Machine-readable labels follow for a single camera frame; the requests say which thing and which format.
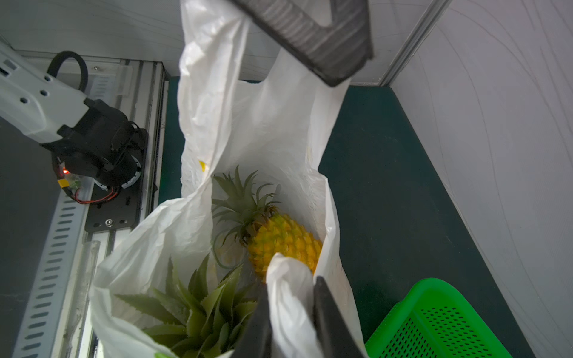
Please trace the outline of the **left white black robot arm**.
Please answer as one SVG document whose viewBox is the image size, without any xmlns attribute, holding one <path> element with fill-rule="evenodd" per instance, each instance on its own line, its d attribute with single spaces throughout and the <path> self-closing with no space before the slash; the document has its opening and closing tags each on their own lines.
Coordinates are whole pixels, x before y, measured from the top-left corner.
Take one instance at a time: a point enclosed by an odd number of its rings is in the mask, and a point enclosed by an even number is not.
<svg viewBox="0 0 573 358">
<path fill-rule="evenodd" d="M 198 153 L 210 164 L 221 151 L 249 23 L 277 41 L 304 74 L 335 88 L 373 56 L 369 5 L 332 1 L 331 21 L 316 22 L 292 1 L 183 1 L 186 46 L 180 68 L 198 86 L 183 103 L 200 131 Z M 140 130 L 120 110 L 74 89 L 52 67 L 41 72 L 8 46 L 1 47 L 1 117 L 65 163 L 76 175 L 116 189 L 140 175 L 132 155 Z"/>
</svg>

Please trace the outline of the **yellow pineapple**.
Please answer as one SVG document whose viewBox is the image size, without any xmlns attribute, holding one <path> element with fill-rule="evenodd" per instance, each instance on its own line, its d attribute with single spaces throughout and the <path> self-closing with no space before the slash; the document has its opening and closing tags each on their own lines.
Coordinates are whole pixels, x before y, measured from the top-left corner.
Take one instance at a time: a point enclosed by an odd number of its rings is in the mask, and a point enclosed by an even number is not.
<svg viewBox="0 0 573 358">
<path fill-rule="evenodd" d="M 240 171 L 213 176 L 224 198 L 212 200 L 213 219 L 230 228 L 217 234 L 213 247 L 228 240 L 246 249 L 256 276 L 266 280 L 273 257 L 280 254 L 306 265 L 315 273 L 322 253 L 322 242 L 311 231 L 278 208 L 275 191 L 266 191 L 271 183 L 255 185 L 257 172 L 241 179 Z"/>
</svg>

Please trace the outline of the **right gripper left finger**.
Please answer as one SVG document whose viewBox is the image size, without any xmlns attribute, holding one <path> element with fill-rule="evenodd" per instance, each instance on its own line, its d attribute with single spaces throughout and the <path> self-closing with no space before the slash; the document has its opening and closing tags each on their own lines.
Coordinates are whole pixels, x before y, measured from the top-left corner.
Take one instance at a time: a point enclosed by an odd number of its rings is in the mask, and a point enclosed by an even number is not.
<svg viewBox="0 0 573 358">
<path fill-rule="evenodd" d="M 267 287 L 261 289 L 257 306 L 239 339 L 232 358 L 270 358 L 272 356 L 272 326 Z"/>
</svg>

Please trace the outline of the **green plastic basket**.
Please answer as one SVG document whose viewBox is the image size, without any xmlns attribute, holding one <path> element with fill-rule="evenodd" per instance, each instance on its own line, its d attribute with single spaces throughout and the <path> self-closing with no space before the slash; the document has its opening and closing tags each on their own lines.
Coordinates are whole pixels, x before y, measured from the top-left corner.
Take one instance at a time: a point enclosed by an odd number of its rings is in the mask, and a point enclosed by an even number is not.
<svg viewBox="0 0 573 358">
<path fill-rule="evenodd" d="M 369 357 L 509 357 L 473 306 L 437 278 L 416 283 L 366 342 Z"/>
</svg>

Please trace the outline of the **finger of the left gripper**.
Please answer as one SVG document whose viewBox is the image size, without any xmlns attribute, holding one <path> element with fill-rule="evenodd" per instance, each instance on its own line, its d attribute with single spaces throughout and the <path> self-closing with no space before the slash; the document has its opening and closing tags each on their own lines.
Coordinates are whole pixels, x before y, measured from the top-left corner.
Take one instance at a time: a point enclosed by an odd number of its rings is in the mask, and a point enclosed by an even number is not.
<svg viewBox="0 0 573 358">
<path fill-rule="evenodd" d="M 320 25 L 292 1 L 233 4 L 330 87 L 354 76 L 374 57 L 367 1 L 331 1 L 329 25 Z"/>
</svg>

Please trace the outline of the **white plastic bag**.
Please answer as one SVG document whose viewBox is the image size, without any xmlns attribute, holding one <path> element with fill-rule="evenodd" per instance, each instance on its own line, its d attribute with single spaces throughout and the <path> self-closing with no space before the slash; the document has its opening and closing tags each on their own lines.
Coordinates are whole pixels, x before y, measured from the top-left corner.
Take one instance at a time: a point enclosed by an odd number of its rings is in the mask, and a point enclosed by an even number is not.
<svg viewBox="0 0 573 358">
<path fill-rule="evenodd" d="M 183 1 L 182 196 L 97 268 L 106 357 L 365 357 L 318 167 L 372 56 L 365 5 Z"/>
</svg>

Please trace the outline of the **orange pineapple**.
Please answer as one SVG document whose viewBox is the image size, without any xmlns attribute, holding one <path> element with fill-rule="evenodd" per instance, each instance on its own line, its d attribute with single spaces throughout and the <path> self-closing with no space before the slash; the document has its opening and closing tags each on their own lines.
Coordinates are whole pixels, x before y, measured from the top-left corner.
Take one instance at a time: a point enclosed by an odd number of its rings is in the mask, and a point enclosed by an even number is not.
<svg viewBox="0 0 573 358">
<path fill-rule="evenodd" d="M 158 325 L 143 332 L 177 357 L 218 357 L 235 349 L 258 305 L 247 298 L 251 288 L 240 286 L 241 265 L 231 269 L 215 289 L 209 289 L 209 260 L 206 256 L 185 284 L 169 259 L 163 291 L 154 288 L 148 295 L 116 296 L 158 320 Z"/>
</svg>

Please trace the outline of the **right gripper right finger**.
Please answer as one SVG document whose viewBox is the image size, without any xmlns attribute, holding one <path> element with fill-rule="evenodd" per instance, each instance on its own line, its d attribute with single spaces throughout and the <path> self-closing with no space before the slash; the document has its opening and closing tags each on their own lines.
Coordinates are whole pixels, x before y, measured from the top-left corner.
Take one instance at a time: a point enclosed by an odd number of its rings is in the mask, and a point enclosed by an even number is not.
<svg viewBox="0 0 573 358">
<path fill-rule="evenodd" d="M 313 320 L 316 334 L 325 357 L 364 357 L 352 338 L 330 289 L 321 276 L 313 288 Z"/>
</svg>

